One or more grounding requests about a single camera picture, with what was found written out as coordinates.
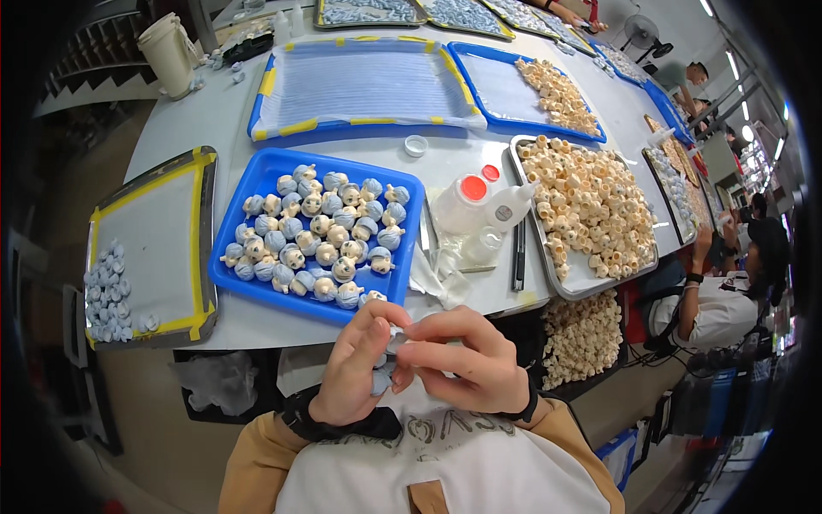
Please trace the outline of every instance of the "red bottle cap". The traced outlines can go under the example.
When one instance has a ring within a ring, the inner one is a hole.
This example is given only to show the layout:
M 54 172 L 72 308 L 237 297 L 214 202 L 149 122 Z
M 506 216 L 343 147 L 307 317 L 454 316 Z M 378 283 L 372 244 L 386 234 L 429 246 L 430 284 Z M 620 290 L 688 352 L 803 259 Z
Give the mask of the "red bottle cap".
M 459 189 L 466 198 L 473 201 L 482 200 L 488 193 L 488 186 L 485 181 L 476 175 L 465 177 L 459 185 Z
M 486 164 L 483 166 L 483 177 L 485 177 L 488 182 L 494 183 L 500 179 L 500 170 L 497 169 L 496 166 Z

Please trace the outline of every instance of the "hand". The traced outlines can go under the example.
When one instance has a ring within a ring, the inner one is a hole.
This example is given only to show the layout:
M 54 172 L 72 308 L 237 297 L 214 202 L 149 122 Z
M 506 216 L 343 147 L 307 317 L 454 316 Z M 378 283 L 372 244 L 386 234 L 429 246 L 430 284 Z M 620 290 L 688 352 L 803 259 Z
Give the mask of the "hand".
M 416 367 L 429 395 L 476 412 L 516 414 L 528 406 L 528 374 L 516 365 L 514 343 L 480 313 L 460 305 L 406 327 L 405 335 L 397 364 Z M 464 346 L 443 344 L 457 337 Z
M 735 213 L 724 211 L 719 217 L 723 217 L 724 215 L 730 217 L 731 219 L 722 225 L 722 234 L 725 238 L 725 246 L 729 248 L 733 248 L 737 245 L 737 217 Z
M 365 419 L 382 398 L 371 396 L 372 369 L 386 351 L 390 325 L 406 327 L 411 317 L 395 303 L 371 301 L 340 332 L 323 373 L 320 392 L 308 406 L 318 423 L 334 426 Z
M 713 231 L 705 223 L 700 224 L 696 230 L 696 243 L 694 243 L 694 273 L 702 271 L 702 264 L 708 256 L 708 251 L 713 243 Z

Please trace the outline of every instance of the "white bucket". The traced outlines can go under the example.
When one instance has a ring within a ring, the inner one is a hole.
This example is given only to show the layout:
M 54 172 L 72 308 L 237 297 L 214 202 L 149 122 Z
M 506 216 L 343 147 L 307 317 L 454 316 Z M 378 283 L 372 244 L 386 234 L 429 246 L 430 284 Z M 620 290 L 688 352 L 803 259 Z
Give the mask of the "white bucket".
M 137 48 L 145 55 L 171 100 L 180 100 L 188 94 L 188 86 L 194 80 L 190 58 L 194 45 L 180 25 L 179 17 L 170 12 L 157 20 L 140 35 Z

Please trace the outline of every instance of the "man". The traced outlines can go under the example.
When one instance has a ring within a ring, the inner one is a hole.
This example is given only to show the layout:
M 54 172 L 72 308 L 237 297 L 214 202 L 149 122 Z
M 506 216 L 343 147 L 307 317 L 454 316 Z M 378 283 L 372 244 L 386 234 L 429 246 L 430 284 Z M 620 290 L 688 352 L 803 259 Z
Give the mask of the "man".
M 690 116 L 696 117 L 700 113 L 696 108 L 694 99 L 690 96 L 686 83 L 690 81 L 694 86 L 699 86 L 708 80 L 708 69 L 703 63 L 691 63 L 688 66 L 682 66 L 682 63 L 671 61 L 661 66 L 653 74 L 653 78 L 659 82 L 659 85 L 669 95 L 673 95 L 673 99 Z

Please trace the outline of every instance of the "beige shirt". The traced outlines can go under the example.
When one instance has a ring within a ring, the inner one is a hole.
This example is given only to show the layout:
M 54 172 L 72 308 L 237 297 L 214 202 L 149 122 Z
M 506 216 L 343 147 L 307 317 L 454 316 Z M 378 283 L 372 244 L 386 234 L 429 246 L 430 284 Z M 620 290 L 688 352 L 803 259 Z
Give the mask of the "beige shirt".
M 722 285 L 736 291 L 721 289 Z M 744 271 L 731 271 L 727 276 L 706 276 L 700 285 L 700 310 L 694 318 L 694 330 L 688 341 L 680 339 L 678 331 L 671 338 L 680 346 L 696 346 L 707 350 L 714 346 L 735 345 L 756 326 L 756 302 L 745 296 L 750 288 Z M 651 307 L 649 328 L 656 336 L 665 330 L 679 297 L 668 296 L 657 300 Z

